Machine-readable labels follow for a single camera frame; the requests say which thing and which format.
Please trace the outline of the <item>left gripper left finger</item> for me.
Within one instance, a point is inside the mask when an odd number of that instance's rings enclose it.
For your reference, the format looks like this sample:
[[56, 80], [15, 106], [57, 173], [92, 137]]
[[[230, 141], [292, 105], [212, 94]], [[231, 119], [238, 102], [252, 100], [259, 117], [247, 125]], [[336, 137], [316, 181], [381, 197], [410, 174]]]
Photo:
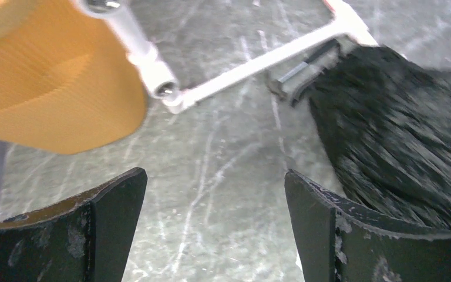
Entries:
[[146, 171], [135, 167], [0, 222], [0, 281], [120, 281], [146, 186]]

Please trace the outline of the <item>black trash bag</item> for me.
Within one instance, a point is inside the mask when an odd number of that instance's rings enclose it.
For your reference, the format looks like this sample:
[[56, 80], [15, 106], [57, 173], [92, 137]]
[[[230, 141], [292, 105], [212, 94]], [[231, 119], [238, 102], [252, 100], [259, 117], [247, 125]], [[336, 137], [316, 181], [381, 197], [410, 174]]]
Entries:
[[451, 69], [361, 46], [304, 94], [348, 198], [451, 230]]

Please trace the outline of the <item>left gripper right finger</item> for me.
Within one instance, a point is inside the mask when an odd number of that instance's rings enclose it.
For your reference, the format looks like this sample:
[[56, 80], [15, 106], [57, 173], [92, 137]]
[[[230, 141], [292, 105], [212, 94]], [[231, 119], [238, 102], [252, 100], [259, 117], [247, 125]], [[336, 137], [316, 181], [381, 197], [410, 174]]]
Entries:
[[284, 186], [305, 281], [451, 281], [451, 231], [389, 217], [294, 170]]

